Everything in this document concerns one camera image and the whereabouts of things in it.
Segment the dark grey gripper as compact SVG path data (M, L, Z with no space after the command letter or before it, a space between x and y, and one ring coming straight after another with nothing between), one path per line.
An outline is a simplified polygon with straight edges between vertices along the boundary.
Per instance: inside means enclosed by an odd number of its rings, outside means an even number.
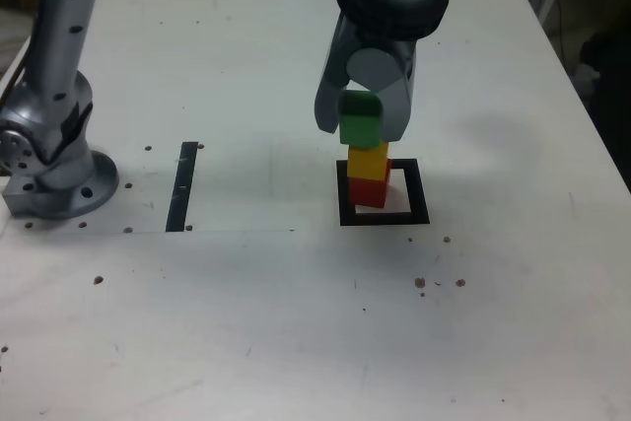
M378 37L339 14L315 95L317 127L333 134L338 100L349 81L375 94L382 105L382 139L399 141L412 111L416 41Z

